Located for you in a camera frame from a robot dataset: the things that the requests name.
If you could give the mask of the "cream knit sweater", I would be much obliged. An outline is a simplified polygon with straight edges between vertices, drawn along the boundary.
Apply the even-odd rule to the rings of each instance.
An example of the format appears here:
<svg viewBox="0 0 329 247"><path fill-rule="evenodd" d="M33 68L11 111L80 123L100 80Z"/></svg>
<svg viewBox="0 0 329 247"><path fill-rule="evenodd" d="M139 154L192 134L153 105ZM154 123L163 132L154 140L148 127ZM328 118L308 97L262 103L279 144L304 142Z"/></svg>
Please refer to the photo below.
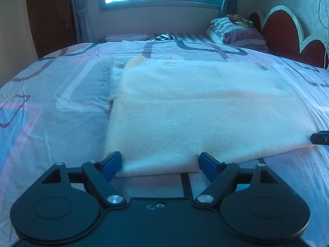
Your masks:
<svg viewBox="0 0 329 247"><path fill-rule="evenodd" d="M197 172L207 152L246 162L309 146L319 126L297 90L257 63L136 57L123 69L106 156L122 176Z"/></svg>

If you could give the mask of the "pastel patterned bed quilt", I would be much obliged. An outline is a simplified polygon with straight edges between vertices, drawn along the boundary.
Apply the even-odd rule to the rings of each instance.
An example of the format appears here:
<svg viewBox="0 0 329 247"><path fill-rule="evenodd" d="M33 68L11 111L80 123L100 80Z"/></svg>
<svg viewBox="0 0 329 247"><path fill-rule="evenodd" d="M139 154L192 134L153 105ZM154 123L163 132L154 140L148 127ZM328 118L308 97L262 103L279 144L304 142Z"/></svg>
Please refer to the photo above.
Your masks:
<svg viewBox="0 0 329 247"><path fill-rule="evenodd" d="M328 130L328 71L322 68L246 48L181 40L83 43L58 50L1 87L1 246L18 241L9 218L12 204L54 163L80 167L103 158L110 91L120 79L119 67L139 55L268 66L317 110L317 130ZM241 167L259 162L309 205L311 221L303 239L309 246L328 246L328 146L259 158ZM113 184L127 198L195 197L209 181L201 173L181 173L115 178Z"/></svg>

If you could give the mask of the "red white bed headboard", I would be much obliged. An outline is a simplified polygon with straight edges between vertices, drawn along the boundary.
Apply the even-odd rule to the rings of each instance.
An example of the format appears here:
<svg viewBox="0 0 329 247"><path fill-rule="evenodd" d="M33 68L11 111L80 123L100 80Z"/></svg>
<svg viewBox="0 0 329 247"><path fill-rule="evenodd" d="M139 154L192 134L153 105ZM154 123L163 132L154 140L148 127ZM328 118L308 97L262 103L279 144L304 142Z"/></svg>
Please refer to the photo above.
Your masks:
<svg viewBox="0 0 329 247"><path fill-rule="evenodd" d="M301 22L288 7L273 7L266 15L254 10L248 19L264 37L271 54L328 68L327 40L319 34L305 36Z"/></svg>

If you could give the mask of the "pink flat pillow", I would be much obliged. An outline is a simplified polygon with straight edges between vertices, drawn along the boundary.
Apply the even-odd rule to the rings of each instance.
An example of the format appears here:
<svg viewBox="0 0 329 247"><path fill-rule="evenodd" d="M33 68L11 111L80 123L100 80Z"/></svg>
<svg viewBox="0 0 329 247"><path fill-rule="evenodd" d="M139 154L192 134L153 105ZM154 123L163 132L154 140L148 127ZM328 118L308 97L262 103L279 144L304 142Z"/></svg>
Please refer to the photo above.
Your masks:
<svg viewBox="0 0 329 247"><path fill-rule="evenodd" d="M153 39L153 35L139 33L109 34L104 39L106 42L147 41Z"/></svg>

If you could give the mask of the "striped bed sheet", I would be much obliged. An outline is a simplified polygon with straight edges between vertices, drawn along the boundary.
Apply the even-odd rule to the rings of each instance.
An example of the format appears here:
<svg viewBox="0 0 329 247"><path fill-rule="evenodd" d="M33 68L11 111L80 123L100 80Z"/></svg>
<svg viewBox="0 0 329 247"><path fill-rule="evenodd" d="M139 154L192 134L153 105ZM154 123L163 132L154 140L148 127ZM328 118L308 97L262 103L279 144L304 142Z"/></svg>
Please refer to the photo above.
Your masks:
<svg viewBox="0 0 329 247"><path fill-rule="evenodd" d="M212 40L203 34L183 34L183 33L170 33L170 34L174 34L179 40L186 42L212 43Z"/></svg>

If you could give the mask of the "striped pillow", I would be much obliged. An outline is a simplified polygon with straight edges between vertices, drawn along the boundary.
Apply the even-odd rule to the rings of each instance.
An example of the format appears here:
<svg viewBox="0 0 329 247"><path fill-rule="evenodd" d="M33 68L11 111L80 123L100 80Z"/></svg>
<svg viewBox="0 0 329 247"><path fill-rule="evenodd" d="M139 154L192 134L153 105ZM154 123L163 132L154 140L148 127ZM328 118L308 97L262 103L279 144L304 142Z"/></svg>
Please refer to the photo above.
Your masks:
<svg viewBox="0 0 329 247"><path fill-rule="evenodd" d="M268 51L264 37L256 28L238 26L230 22L227 17L212 20L206 34L218 45L242 47L260 52Z"/></svg>

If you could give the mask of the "gold patterned cloth on pillow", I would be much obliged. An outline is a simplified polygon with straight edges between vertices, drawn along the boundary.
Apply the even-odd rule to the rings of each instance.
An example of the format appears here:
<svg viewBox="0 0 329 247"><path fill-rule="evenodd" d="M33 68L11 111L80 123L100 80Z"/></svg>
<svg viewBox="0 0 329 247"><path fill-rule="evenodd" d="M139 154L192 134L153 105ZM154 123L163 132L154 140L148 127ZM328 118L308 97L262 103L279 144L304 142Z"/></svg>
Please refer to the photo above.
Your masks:
<svg viewBox="0 0 329 247"><path fill-rule="evenodd" d="M230 20L230 22L238 26L255 28L255 24L251 20L246 19L244 16L237 14L228 14L226 15L226 17Z"/></svg>

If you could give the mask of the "black white striped cloth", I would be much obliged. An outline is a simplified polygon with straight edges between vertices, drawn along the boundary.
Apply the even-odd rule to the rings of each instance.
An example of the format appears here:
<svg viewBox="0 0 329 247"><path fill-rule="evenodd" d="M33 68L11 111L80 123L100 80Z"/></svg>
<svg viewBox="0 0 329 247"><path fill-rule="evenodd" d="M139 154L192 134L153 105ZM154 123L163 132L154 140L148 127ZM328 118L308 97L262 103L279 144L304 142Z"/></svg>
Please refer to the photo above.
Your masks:
<svg viewBox="0 0 329 247"><path fill-rule="evenodd" d="M174 34L170 33L162 33L162 34L154 34L153 41L176 41L178 38Z"/></svg>

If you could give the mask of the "dark wooden door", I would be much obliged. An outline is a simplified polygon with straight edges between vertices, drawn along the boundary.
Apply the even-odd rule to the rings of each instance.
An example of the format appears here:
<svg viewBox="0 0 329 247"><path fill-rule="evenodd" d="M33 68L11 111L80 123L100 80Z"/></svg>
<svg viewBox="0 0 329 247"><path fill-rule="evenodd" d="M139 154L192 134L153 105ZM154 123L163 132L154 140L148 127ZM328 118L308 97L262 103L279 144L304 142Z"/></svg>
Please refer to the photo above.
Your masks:
<svg viewBox="0 0 329 247"><path fill-rule="evenodd" d="M77 43L70 0L26 0L38 58Z"/></svg>

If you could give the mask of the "left grey curtain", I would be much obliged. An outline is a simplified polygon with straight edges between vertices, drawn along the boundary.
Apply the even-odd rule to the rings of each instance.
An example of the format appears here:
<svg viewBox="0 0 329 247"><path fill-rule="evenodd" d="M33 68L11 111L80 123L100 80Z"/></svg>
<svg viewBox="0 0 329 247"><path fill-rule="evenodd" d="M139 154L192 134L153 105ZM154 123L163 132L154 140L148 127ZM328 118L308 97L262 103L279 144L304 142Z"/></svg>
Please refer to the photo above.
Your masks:
<svg viewBox="0 0 329 247"><path fill-rule="evenodd" d="M77 43L93 42L93 32L88 13L88 0L71 0Z"/></svg>

